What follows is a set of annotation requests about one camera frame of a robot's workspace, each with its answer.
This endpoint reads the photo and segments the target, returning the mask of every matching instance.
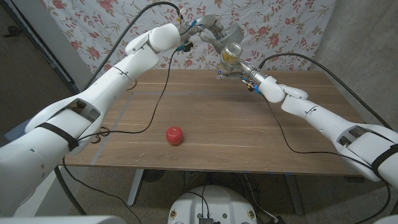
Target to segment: red apple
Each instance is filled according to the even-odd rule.
[[[172,145],[177,145],[182,141],[182,130],[179,127],[170,127],[166,131],[166,139]]]

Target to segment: wall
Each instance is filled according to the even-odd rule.
[[[397,34],[398,1],[338,0],[315,56],[396,131]],[[346,90],[335,84],[365,122],[377,123]]]
[[[40,1],[13,0],[45,44],[73,78],[79,90],[86,85],[92,73],[75,52],[58,25]]]

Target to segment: floral backdrop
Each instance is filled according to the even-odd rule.
[[[87,67],[94,72],[128,23],[156,0],[41,0]],[[241,58],[259,65],[272,54],[296,52],[313,57],[328,24],[336,0],[172,0],[187,9],[185,20],[214,14],[226,27],[238,23],[244,32]],[[155,6],[141,16],[123,38],[103,70],[126,56],[124,48],[138,35],[172,22],[177,13],[170,6]],[[179,52],[174,69],[216,69],[220,56],[196,35],[190,52]],[[159,55],[156,68],[167,68],[172,51]],[[298,57],[273,58],[271,70],[307,70],[310,62]]]

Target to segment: table top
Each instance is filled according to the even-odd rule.
[[[363,120],[321,72],[266,71],[283,83],[300,88],[309,100],[345,119]],[[140,134],[113,133],[90,144],[71,166],[136,167],[222,172],[350,175],[340,157],[297,154],[285,144],[264,98],[249,92],[240,80],[217,80],[214,70],[171,70],[166,91],[149,129]],[[104,126],[140,131],[152,117],[166,81],[166,70],[139,77],[110,109]],[[332,151],[331,143],[306,121],[271,104],[287,141],[296,151]],[[171,146],[165,138],[171,126],[182,128],[184,139]]]

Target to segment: black cable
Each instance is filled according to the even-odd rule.
[[[205,193],[205,185],[203,186],[203,190],[201,191],[201,217],[203,218],[203,193]]]
[[[206,199],[204,199],[202,196],[200,196],[200,194],[196,194],[195,192],[187,192],[187,193],[190,193],[190,194],[194,194],[194,195],[196,195],[196,196],[199,196],[199,197],[201,197],[201,198],[202,198],[202,200],[204,200],[204,201],[205,201],[205,203],[206,203],[206,207],[207,207],[207,218],[209,218],[209,217],[210,217],[210,214],[209,214],[209,206],[207,205],[207,201],[206,201]]]
[[[318,65],[318,66],[320,66],[322,69],[324,68],[324,66],[321,65],[321,64],[319,64],[318,62],[316,62],[315,64]],[[289,145],[289,143],[288,143],[287,140],[286,140],[286,136],[285,136],[284,130],[282,129],[282,126],[280,125],[279,120],[278,120],[278,118],[276,117],[274,111],[272,110],[272,108],[271,108],[271,106],[270,106],[270,104],[269,104],[267,98],[266,98],[264,95],[262,95],[262,94],[261,94],[261,96],[264,97],[264,99],[266,100],[267,105],[268,105],[268,108],[269,108],[271,114],[273,115],[273,117],[275,118],[275,120],[277,121],[277,123],[278,123],[278,125],[279,125],[280,131],[282,132],[282,136],[283,136],[283,138],[284,138],[284,140],[285,140],[285,143],[286,143],[287,147],[288,147],[291,151],[293,151],[293,152],[295,152],[295,153],[300,153],[300,154],[332,154],[332,155],[341,156],[341,157],[344,157],[344,158],[347,158],[347,159],[351,159],[352,161],[355,161],[355,162],[357,162],[357,163],[359,163],[359,164],[361,164],[361,165],[367,167],[368,169],[372,169],[372,167],[371,167],[370,165],[368,165],[368,164],[365,164],[365,163],[363,163],[363,162],[361,162],[361,161],[358,161],[358,160],[356,160],[356,159],[354,159],[354,158],[351,158],[351,157],[346,156],[346,155],[338,154],[338,153],[335,153],[335,152],[317,152],[317,151],[315,151],[315,152],[298,152],[298,151],[292,149],[291,146]],[[361,221],[357,222],[356,224],[366,222],[366,221],[368,221],[368,220],[370,220],[370,219],[372,219],[372,218],[378,216],[380,213],[382,213],[382,212],[387,208],[388,204],[390,203],[390,199],[391,199],[391,191],[390,191],[390,186],[389,186],[389,184],[388,184],[385,180],[383,180],[383,182],[385,183],[385,185],[386,185],[386,187],[387,187],[387,201],[386,201],[386,203],[385,203],[384,206],[380,209],[380,211],[378,211],[376,214],[374,214],[374,215],[372,215],[372,216],[370,216],[370,217],[368,217],[368,218],[365,218],[364,220],[361,220]]]
[[[185,32],[183,32],[182,34],[180,34],[180,35],[184,35],[184,34],[186,34],[190,29],[192,28],[192,26],[190,26]]]
[[[84,137],[81,137],[81,138],[77,139],[77,141],[80,141],[80,140],[82,140],[82,139],[85,139],[85,138],[88,138],[88,137],[90,137],[90,136],[94,136],[94,135],[97,135],[97,134],[104,134],[104,133],[139,134],[139,133],[143,133],[144,131],[146,131],[146,130],[149,128],[150,124],[152,124],[152,121],[154,120],[154,116],[155,116],[155,112],[156,112],[157,105],[159,104],[160,99],[162,98],[162,96],[163,96],[163,94],[164,94],[164,91],[166,90],[167,82],[169,81],[169,76],[170,76],[170,68],[171,68],[171,64],[172,64],[172,59],[173,59],[173,56],[174,56],[174,54],[175,54],[176,52],[177,52],[177,51],[174,50],[174,52],[173,52],[173,54],[172,54],[172,56],[171,56],[171,58],[170,58],[169,70],[168,70],[168,72],[167,72],[166,84],[164,85],[162,94],[160,94],[160,97],[159,97],[159,99],[157,100],[157,103],[156,103],[156,106],[155,106],[155,109],[154,109],[154,113],[152,114],[152,118],[150,119],[149,124],[148,124],[148,126],[147,126],[146,128],[144,128],[144,129],[141,130],[141,131],[136,131],[136,132],[132,132],[132,131],[118,131],[118,130],[114,130],[114,131],[102,131],[102,132],[97,132],[97,133],[93,133],[93,134],[88,134],[88,135],[86,135],[86,136],[84,136]]]
[[[370,107],[369,107],[369,106],[368,106],[356,93],[354,93],[353,90],[351,90],[347,85],[345,85],[345,84],[343,83],[343,81],[341,81],[335,74],[333,74],[333,72],[329,71],[329,69],[325,68],[323,65],[321,65],[320,63],[318,63],[318,62],[315,61],[314,59],[311,59],[311,58],[309,58],[309,57],[307,57],[307,56],[305,56],[305,55],[302,55],[302,54],[296,54],[296,53],[281,53],[281,54],[271,55],[270,57],[265,58],[265,59],[261,62],[259,68],[262,68],[262,67],[264,66],[265,62],[268,61],[269,59],[274,58],[274,57],[279,57],[279,56],[285,56],[285,55],[291,55],[291,56],[302,57],[302,58],[304,58],[304,59],[306,59],[306,60],[308,60],[308,61],[314,63],[314,64],[317,65],[318,67],[322,68],[322,69],[323,69],[325,72],[327,72],[332,78],[334,78],[338,83],[340,83],[340,85],[341,85],[342,87],[344,87],[353,97],[355,97],[355,99],[358,100],[359,103],[361,103],[362,106],[364,106],[371,114],[373,114],[373,116],[375,116],[386,128],[389,128],[389,129],[392,130],[392,127],[389,126],[389,125],[387,124],[387,122],[386,122],[384,119],[382,119],[376,112],[374,112],[374,110],[372,110],[372,108],[370,108]]]
[[[361,165],[363,165],[363,166],[365,166],[365,167],[367,167],[369,169],[372,169],[372,167],[369,164],[365,164],[365,163],[363,163],[363,162],[361,162],[359,160],[356,160],[354,158],[351,158],[349,156],[342,155],[342,154],[339,154],[339,153],[335,153],[335,152],[317,152],[317,151],[315,151],[315,152],[298,152],[298,151],[292,149],[291,146],[289,145],[289,143],[286,140],[286,136],[285,136],[284,130],[282,129],[282,126],[280,125],[278,118],[276,117],[274,111],[272,110],[271,106],[269,105],[269,102],[268,102],[267,98],[264,95],[262,95],[262,94],[261,94],[261,96],[264,97],[264,99],[266,100],[268,108],[269,108],[271,114],[273,115],[273,117],[275,118],[276,122],[279,125],[280,131],[282,132],[282,136],[284,137],[285,143],[286,143],[287,147],[291,151],[293,151],[295,153],[300,153],[300,154],[332,154],[332,155],[341,156],[341,157],[344,157],[344,158],[347,158],[347,159],[351,159],[352,161],[355,161],[355,162],[357,162],[357,163],[359,163],[359,164],[361,164]]]
[[[67,195],[67,197],[69,198],[69,200],[73,204],[73,206],[76,208],[76,210],[79,212],[79,214],[80,215],[87,215],[87,213],[84,211],[84,209],[81,207],[79,202],[76,200],[75,196],[73,196],[72,192],[68,188],[68,185],[65,182],[65,180],[63,179],[62,174],[61,174],[60,169],[58,168],[58,166],[56,166],[54,168],[54,172],[55,172],[55,175],[57,176],[58,181],[60,182],[60,185],[61,185],[63,191],[65,192],[65,194]]]
[[[251,193],[252,192],[254,192],[254,191],[250,191],[249,190],[249,187],[246,185],[247,183],[248,183],[249,181],[247,181],[247,182],[245,182],[244,181],[244,187],[246,188],[246,190],[249,192],[249,198],[250,198],[250,200],[254,200],[254,198],[251,198],[250,196],[251,196]],[[256,203],[256,202],[254,202],[254,204],[256,205],[256,207],[257,207],[257,210],[259,209],[259,206],[258,205],[260,205],[260,195],[258,195],[258,197],[257,197],[257,199],[258,199],[258,203]],[[274,220],[274,217],[272,217],[272,216],[270,216],[269,214],[267,214],[267,213],[265,213],[265,212],[263,212],[264,214],[266,214],[266,216],[269,218],[269,220]]]
[[[391,211],[390,215],[395,215],[395,214],[397,214],[397,212],[398,212],[398,199],[397,199],[396,204],[392,208],[392,211]]]
[[[124,205],[126,208],[128,208],[129,211],[138,219],[138,222],[142,224],[142,222],[141,222],[141,220],[138,218],[138,216],[130,209],[130,207],[124,202],[124,200],[123,200],[122,198],[120,198],[120,197],[118,197],[118,196],[116,196],[116,195],[113,195],[113,194],[106,193],[106,192],[103,191],[103,190],[96,189],[96,188],[94,188],[94,187],[92,187],[92,186],[89,186],[88,184],[84,183],[83,181],[78,180],[78,179],[77,179],[76,177],[74,177],[74,176],[70,173],[70,171],[68,170],[68,167],[67,167],[67,165],[65,164],[65,158],[62,159],[62,165],[63,165],[63,167],[65,168],[65,170],[68,172],[69,176],[70,176],[73,180],[79,182],[81,185],[83,185],[83,186],[85,186],[85,187],[87,187],[87,188],[89,188],[89,189],[91,189],[91,190],[95,190],[95,191],[100,192],[100,193],[102,193],[102,194],[105,194],[105,195],[108,195],[108,196],[111,196],[111,197],[114,197],[114,198],[119,199],[119,200],[123,203],[123,205]]]
[[[132,90],[132,89],[135,88],[136,86],[137,86],[137,80],[136,80],[135,84],[134,84],[131,88],[128,88],[126,91]]]
[[[261,223],[264,224],[264,221],[262,221],[262,219],[257,215],[257,213],[256,213],[256,218],[258,218],[261,221]]]
[[[182,171],[182,177],[183,177],[183,179],[184,179],[184,188],[182,189],[182,192],[184,193],[184,191],[185,191],[185,170],[183,170]]]
[[[119,36],[119,38],[117,39],[117,41],[114,43],[111,51],[109,51],[109,53],[107,54],[107,56],[105,57],[105,59],[101,62],[101,64],[99,65],[99,67],[97,68],[97,70],[95,70],[94,74],[91,76],[89,82],[87,83],[87,85],[85,86],[84,90],[86,90],[91,82],[95,79],[95,77],[99,74],[99,72],[101,71],[101,69],[104,67],[104,65],[106,64],[106,62],[108,62],[109,58],[112,56],[112,53],[116,50],[116,48],[118,47],[120,41],[122,41],[123,37],[127,34],[127,32],[129,31],[129,29],[132,27],[132,25],[134,25],[134,23],[136,23],[136,21],[138,20],[138,18],[140,16],[142,16],[142,14],[154,7],[154,6],[158,6],[158,5],[169,5],[175,8],[175,10],[177,10],[177,14],[179,16],[179,18],[182,19],[182,15],[180,13],[180,9],[173,3],[171,2],[165,2],[165,1],[161,1],[161,2],[154,2],[152,4],[147,5],[145,8],[143,8],[141,11],[138,12],[138,14],[135,16],[135,18],[130,22],[130,24],[125,28],[125,30],[123,31],[123,33]]]
[[[374,218],[374,217],[380,215],[380,214],[387,208],[388,204],[390,203],[390,199],[391,199],[391,191],[390,191],[390,185],[389,185],[386,181],[383,181],[383,182],[386,184],[387,193],[388,193],[386,203],[385,203],[384,206],[380,209],[380,211],[378,211],[376,214],[374,214],[374,215],[372,215],[372,216],[370,216],[370,217],[367,217],[367,218],[365,218],[364,220],[361,220],[361,221],[359,221],[359,222],[357,222],[357,223],[355,223],[355,224],[364,223],[364,222],[366,222],[366,221],[368,221],[368,220],[370,220],[370,219],[372,219],[372,218]]]

